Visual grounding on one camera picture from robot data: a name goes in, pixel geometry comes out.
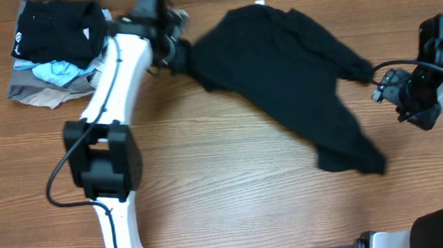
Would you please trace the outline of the black t-shirt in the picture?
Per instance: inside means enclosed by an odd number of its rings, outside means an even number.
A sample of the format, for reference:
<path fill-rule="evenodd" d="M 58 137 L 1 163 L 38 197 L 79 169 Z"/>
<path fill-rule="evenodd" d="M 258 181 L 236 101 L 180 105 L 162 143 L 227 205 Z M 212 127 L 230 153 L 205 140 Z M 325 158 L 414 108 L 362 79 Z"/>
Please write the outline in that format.
<path fill-rule="evenodd" d="M 296 9 L 253 4 L 227 12 L 190 48 L 188 75 L 236 92 L 318 152 L 325 171 L 383 175 L 387 159 L 337 95 L 339 79 L 370 82 L 372 66 Z"/>

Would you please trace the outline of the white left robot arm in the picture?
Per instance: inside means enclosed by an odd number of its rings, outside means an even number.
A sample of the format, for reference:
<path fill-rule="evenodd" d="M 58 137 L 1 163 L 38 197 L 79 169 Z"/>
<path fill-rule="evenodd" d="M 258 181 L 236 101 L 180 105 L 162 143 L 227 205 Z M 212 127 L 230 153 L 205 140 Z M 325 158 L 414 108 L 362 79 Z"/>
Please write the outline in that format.
<path fill-rule="evenodd" d="M 142 157 L 131 130 L 144 75 L 151 68 L 183 73 L 190 45 L 181 34 L 189 15 L 170 0 L 136 0 L 108 24 L 107 53 L 92 100 L 78 121 L 63 128 L 72 179 L 84 204 L 96 210 L 105 248 L 144 248 L 137 226 L 136 192 Z"/>

